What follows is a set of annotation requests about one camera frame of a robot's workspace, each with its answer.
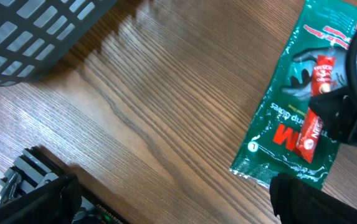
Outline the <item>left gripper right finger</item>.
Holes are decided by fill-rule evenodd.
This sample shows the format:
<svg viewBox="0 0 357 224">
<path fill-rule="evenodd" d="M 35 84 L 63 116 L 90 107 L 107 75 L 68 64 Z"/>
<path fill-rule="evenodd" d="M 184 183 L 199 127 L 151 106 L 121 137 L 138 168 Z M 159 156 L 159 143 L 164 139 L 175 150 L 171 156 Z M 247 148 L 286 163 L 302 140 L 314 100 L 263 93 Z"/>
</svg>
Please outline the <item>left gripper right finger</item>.
<svg viewBox="0 0 357 224">
<path fill-rule="evenodd" d="M 289 224 L 353 224 L 357 209 L 285 173 L 269 188 L 274 215 Z"/>
</svg>

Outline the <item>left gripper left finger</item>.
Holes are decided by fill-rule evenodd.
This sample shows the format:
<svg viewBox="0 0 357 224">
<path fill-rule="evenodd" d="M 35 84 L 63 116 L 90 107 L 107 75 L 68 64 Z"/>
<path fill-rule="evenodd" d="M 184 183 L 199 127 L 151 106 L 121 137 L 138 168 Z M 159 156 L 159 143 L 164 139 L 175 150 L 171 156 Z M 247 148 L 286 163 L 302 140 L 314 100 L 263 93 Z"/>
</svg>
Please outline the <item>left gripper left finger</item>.
<svg viewBox="0 0 357 224">
<path fill-rule="evenodd" d="M 80 183 L 67 174 L 0 208 L 0 224 L 72 223 L 82 204 Z"/>
</svg>

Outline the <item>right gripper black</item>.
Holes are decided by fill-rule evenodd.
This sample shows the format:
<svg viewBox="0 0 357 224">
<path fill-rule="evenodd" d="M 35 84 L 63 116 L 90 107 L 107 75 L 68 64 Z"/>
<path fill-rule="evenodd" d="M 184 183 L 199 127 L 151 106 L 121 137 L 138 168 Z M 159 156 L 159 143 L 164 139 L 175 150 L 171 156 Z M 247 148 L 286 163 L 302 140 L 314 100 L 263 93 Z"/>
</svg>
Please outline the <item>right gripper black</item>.
<svg viewBox="0 0 357 224">
<path fill-rule="evenodd" d="M 329 138 L 357 147 L 357 107 L 354 100 L 349 88 L 343 86 L 311 97 L 308 105 L 322 119 Z"/>
</svg>

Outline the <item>red white snack packet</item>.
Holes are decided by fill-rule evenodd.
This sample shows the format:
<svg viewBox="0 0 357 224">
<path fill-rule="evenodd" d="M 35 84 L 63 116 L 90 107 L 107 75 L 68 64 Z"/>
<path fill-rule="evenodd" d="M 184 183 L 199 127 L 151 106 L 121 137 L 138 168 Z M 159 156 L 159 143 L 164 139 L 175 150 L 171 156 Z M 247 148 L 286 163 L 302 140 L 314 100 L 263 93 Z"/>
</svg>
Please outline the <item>red white snack packet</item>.
<svg viewBox="0 0 357 224">
<path fill-rule="evenodd" d="M 311 96 L 318 96 L 331 91 L 331 74 L 335 58 L 319 55 L 313 68 Z M 308 163 L 312 163 L 318 140 L 323 130 L 323 121 L 311 108 L 308 108 L 302 129 L 296 144 L 296 150 Z"/>
</svg>

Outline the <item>green 3M gloves packet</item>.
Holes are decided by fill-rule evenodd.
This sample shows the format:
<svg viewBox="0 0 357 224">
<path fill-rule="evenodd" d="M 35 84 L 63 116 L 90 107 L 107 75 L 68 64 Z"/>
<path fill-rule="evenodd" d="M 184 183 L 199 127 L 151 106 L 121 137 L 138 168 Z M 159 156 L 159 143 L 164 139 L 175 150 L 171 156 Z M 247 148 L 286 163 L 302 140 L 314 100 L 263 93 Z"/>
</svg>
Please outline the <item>green 3M gloves packet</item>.
<svg viewBox="0 0 357 224">
<path fill-rule="evenodd" d="M 343 144 L 323 130 L 312 163 L 296 150 L 319 55 L 334 57 L 331 91 L 357 85 L 357 7 L 343 1 L 306 1 L 278 60 L 273 77 L 231 171 L 268 187 L 286 173 L 316 189 L 323 187 Z"/>
</svg>

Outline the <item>grey mesh shopping basket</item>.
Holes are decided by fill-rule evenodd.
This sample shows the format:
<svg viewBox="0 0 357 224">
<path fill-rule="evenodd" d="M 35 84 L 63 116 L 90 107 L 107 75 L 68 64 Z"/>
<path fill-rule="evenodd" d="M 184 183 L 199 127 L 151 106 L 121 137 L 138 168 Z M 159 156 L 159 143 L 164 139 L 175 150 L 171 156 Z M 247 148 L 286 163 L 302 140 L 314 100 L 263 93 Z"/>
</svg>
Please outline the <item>grey mesh shopping basket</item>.
<svg viewBox="0 0 357 224">
<path fill-rule="evenodd" d="M 0 0 L 0 86 L 35 82 L 117 0 Z"/>
</svg>

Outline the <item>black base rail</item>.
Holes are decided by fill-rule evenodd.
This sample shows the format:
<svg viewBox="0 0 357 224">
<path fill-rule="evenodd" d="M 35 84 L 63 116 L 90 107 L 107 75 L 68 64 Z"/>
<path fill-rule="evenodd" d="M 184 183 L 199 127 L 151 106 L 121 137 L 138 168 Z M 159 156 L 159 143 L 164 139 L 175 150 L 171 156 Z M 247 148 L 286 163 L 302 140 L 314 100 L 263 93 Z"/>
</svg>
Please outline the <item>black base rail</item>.
<svg viewBox="0 0 357 224">
<path fill-rule="evenodd" d="M 0 208 L 64 174 L 65 171 L 43 154 L 39 147 L 25 148 L 0 179 Z M 84 185 L 80 186 L 80 190 L 82 204 L 73 218 L 74 223 L 83 223 L 92 218 L 100 223 L 129 224 Z"/>
</svg>

